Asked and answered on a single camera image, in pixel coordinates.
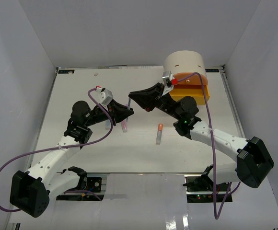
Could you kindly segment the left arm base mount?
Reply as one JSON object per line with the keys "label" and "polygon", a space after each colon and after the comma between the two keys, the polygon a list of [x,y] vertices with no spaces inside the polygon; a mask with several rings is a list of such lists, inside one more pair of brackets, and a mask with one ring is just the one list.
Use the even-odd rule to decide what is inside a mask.
{"label": "left arm base mount", "polygon": [[88,177],[85,188],[79,192],[78,190],[68,190],[57,196],[57,201],[102,201],[106,190],[105,177]]}

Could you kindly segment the clear dark blue pen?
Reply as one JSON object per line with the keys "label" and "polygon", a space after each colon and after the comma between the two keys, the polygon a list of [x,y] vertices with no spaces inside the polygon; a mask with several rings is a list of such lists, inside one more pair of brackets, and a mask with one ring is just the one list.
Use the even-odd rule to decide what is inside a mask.
{"label": "clear dark blue pen", "polygon": [[128,98],[128,104],[127,104],[127,109],[130,110],[130,104],[131,104],[131,99]]}

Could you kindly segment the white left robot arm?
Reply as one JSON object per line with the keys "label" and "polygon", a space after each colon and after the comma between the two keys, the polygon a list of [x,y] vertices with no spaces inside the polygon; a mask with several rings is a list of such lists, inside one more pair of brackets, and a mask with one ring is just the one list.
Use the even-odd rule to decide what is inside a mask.
{"label": "white left robot arm", "polygon": [[12,178],[10,203],[30,216],[37,218],[47,208],[50,198],[68,191],[82,191],[87,185],[87,172],[72,166],[59,174],[62,166],[88,142],[92,136],[90,126],[111,118],[113,124],[122,122],[134,114],[132,108],[112,100],[107,106],[90,109],[85,101],[77,101],[68,121],[67,130],[57,144],[37,164],[27,171],[18,171]]}

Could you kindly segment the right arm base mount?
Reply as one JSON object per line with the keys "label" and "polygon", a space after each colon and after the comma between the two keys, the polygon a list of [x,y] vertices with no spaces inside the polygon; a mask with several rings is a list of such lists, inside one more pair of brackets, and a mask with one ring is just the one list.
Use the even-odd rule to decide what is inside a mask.
{"label": "right arm base mount", "polygon": [[[202,174],[185,174],[183,187],[186,189],[188,203],[213,203],[213,182],[208,177],[213,172],[213,166],[208,166]],[[224,199],[229,183],[216,185],[216,202]]]}

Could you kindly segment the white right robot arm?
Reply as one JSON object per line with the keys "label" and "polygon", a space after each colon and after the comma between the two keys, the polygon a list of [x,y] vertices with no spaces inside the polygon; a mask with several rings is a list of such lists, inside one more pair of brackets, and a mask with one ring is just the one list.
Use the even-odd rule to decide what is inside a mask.
{"label": "white right robot arm", "polygon": [[186,96],[175,101],[168,93],[164,93],[164,89],[162,83],[156,83],[148,89],[130,92],[128,96],[147,112],[157,108],[175,118],[174,128],[179,135],[211,146],[234,161],[208,166],[197,182],[208,191],[229,182],[242,182],[248,187],[258,188],[274,167],[262,139],[240,138],[211,129],[196,116],[199,109],[193,97]]}

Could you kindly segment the yellow drawer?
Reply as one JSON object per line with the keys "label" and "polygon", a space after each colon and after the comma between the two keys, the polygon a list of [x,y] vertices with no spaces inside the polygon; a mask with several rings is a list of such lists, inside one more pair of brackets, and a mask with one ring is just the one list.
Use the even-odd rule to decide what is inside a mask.
{"label": "yellow drawer", "polygon": [[191,96],[195,99],[197,105],[205,105],[205,98],[207,101],[210,98],[208,85],[204,85],[204,91],[205,95],[201,85],[178,84],[174,86],[169,94],[175,101],[179,101],[186,96]]}

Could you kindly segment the orange top drawer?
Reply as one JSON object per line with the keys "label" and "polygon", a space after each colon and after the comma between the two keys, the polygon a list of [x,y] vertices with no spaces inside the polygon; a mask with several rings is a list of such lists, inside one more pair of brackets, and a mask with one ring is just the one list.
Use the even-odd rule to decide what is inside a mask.
{"label": "orange top drawer", "polygon": [[181,72],[174,74],[174,77],[178,80],[178,84],[182,85],[201,85],[201,80],[204,85],[208,85],[207,77],[204,74],[201,74],[200,78],[192,72]]}

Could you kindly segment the orange highlighter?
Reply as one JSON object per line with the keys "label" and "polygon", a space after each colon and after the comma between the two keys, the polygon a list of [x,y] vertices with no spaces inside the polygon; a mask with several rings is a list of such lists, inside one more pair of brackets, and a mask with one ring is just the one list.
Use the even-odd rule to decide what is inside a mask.
{"label": "orange highlighter", "polygon": [[156,136],[156,145],[160,145],[161,139],[162,139],[162,130],[163,130],[163,124],[159,123],[158,124],[158,129],[157,129],[157,136]]}

